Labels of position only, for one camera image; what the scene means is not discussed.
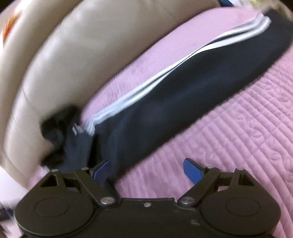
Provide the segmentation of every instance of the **blue lever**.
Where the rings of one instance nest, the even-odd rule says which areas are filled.
[[[221,6],[225,7],[233,7],[234,5],[229,0],[219,0]]]
[[[91,176],[100,186],[102,186],[102,184],[104,184],[104,182],[109,177],[110,170],[110,161],[103,161],[91,169]]]
[[[205,174],[205,169],[189,158],[184,160],[183,170],[193,184],[197,184]]]

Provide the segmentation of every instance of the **black mount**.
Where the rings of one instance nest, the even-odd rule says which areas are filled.
[[[202,179],[178,203],[113,196],[92,178],[103,163],[73,174],[50,172],[18,204],[15,219],[27,237],[273,237],[280,207],[246,170],[185,161]]]

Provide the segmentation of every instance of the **white stripe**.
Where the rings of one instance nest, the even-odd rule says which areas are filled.
[[[239,34],[239,33],[243,33],[246,31],[250,31],[254,28],[256,28],[261,21],[264,19],[264,15],[263,14],[258,14],[253,20],[247,22],[244,25],[241,25],[239,27],[236,27],[234,29],[231,29],[230,31],[224,32],[223,34],[219,35],[218,37],[216,37],[214,40],[217,40],[219,38],[225,37],[225,36],[229,36],[229,35],[234,35],[234,34]]]
[[[196,54],[199,54],[206,50],[211,50],[227,45],[231,45],[240,41],[247,40],[249,38],[252,38],[256,35],[261,34],[264,32],[270,25],[271,21],[268,17],[262,17],[262,20],[259,21],[260,17],[257,17],[256,20],[259,23],[258,27],[254,28],[253,30],[243,33],[241,35],[237,35],[222,41],[218,41],[209,45],[206,45],[199,50],[196,50],[195,52],[189,54],[185,58],[181,59],[180,61],[176,62],[172,66],[166,68],[165,70],[161,71],[154,77],[150,78],[147,82],[143,83],[142,85],[135,88],[133,91],[128,93],[127,95],[123,96],[119,101],[113,103],[111,106],[105,108],[104,110],[100,111],[99,113],[94,114],[91,119],[88,121],[87,124],[87,131],[90,135],[94,134],[95,125],[98,125],[105,121],[106,119],[118,114],[125,108],[133,105],[137,101],[139,101],[141,98],[143,98],[145,95],[147,95],[151,90],[153,90],[154,87],[156,87],[164,78],[166,78],[171,72],[173,72],[177,67],[179,67],[181,64],[183,64],[185,61],[190,59]]]
[[[251,19],[248,22],[246,22],[245,24],[221,34],[220,36],[214,38],[210,42],[213,42],[216,39],[219,39],[219,38],[224,37],[224,36],[229,36],[229,35],[232,35],[232,34],[241,33],[241,32],[245,32],[247,30],[251,30],[251,29],[257,27],[257,25],[260,23],[260,20],[262,20],[264,17],[265,16],[260,13],[256,17],[254,17],[253,19]],[[172,64],[171,66],[167,67],[166,69],[160,71],[159,73],[157,73],[156,75],[154,75],[153,77],[148,79],[147,81],[143,82],[141,85],[137,86],[132,91],[128,92],[127,94],[125,94],[124,96],[119,98],[116,102],[112,103],[108,107],[106,107],[106,108],[102,109],[101,111],[99,111],[99,112],[95,113],[94,115],[92,115],[91,119],[88,121],[87,125],[92,124],[95,121],[95,117],[100,117],[102,115],[105,115],[105,114],[109,113],[114,108],[118,107],[119,104],[123,104],[125,101],[129,100],[129,98],[132,98],[135,94],[139,93],[139,91],[143,90],[144,88],[149,86],[151,83],[153,83],[155,80],[159,79],[161,76],[163,76],[164,74],[166,74],[167,72],[169,72],[170,70],[172,70],[173,68],[178,66],[181,62],[185,61],[187,58],[189,58],[191,55],[193,55],[199,49],[193,51],[188,56],[186,56],[183,59],[175,62],[174,64]]]

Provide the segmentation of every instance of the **pink bedspread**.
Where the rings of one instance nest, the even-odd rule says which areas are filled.
[[[100,90],[83,113],[85,122],[151,76],[257,13],[217,8],[204,12],[130,64]],[[293,237],[293,47],[255,83],[216,107],[161,146],[116,183],[122,197],[179,198],[192,183],[187,157],[222,171],[248,170],[282,209],[276,238]]]

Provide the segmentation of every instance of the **quilted stitching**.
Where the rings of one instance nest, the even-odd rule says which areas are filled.
[[[164,54],[169,65],[202,44],[195,37],[179,39],[179,34],[186,36],[191,27],[197,29],[199,24],[207,25],[211,18],[221,17],[226,22],[214,23],[215,27],[226,31],[253,14],[243,9],[217,9],[190,20],[108,83],[88,105],[83,120],[168,66],[164,65],[165,58],[160,58],[167,44],[172,49]],[[212,31],[221,33],[210,31],[205,32],[210,36],[205,41],[213,38]],[[187,157],[222,171],[247,169],[281,207],[275,237],[293,237],[293,46],[263,76],[162,145],[115,187],[122,197],[178,199],[192,187],[183,172]]]

